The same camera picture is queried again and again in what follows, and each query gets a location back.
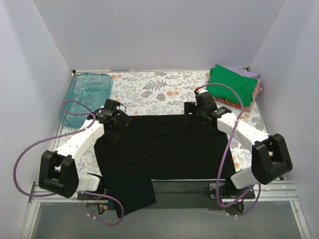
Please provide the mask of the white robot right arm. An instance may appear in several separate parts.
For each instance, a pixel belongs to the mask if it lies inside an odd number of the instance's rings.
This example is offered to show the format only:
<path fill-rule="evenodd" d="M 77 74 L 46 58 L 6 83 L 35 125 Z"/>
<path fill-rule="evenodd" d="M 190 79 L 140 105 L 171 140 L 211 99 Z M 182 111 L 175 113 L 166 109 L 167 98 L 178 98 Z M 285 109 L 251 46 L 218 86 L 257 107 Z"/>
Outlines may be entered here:
<path fill-rule="evenodd" d="M 195 99 L 195 102 L 184 103 L 185 123 L 204 122 L 233 136 L 251 153 L 251 166 L 226 178 L 224 188 L 229 197 L 237 198 L 246 187 L 258 183 L 267 185 L 292 171 L 293 164 L 282 135 L 269 135 L 240 121 L 230 109 L 218 107 L 209 92 L 196 94 Z"/>

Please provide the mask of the black t-shirt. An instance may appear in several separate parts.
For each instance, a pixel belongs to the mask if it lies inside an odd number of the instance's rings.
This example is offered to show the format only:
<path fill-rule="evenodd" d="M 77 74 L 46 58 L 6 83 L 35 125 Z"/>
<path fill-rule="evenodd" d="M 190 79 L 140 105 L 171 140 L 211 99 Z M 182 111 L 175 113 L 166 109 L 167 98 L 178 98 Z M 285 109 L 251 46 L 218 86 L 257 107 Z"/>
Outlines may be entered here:
<path fill-rule="evenodd" d="M 105 184 L 137 188 L 153 179 L 215 179 L 235 172 L 227 135 L 203 122 L 184 123 L 182 115 L 134 116 L 122 139 L 99 138 L 94 151 Z M 121 202 L 113 197 L 118 216 Z"/>

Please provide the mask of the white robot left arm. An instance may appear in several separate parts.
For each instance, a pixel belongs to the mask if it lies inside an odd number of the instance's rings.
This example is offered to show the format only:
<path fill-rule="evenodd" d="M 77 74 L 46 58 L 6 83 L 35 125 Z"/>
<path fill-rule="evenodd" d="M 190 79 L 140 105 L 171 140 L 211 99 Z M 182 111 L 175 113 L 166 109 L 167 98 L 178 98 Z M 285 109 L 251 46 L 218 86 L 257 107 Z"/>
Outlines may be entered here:
<path fill-rule="evenodd" d="M 106 187 L 100 183 L 100 176 L 82 174 L 76 164 L 99 138 L 106 138 L 111 143 L 122 139 L 124 129 L 133 119 L 120 109 L 121 105 L 107 99 L 104 106 L 85 114 L 87 118 L 83 125 L 71 134 L 66 143 L 42 154 L 38 181 L 40 188 L 65 198 L 85 191 L 89 191 L 95 199 L 105 196 Z"/>

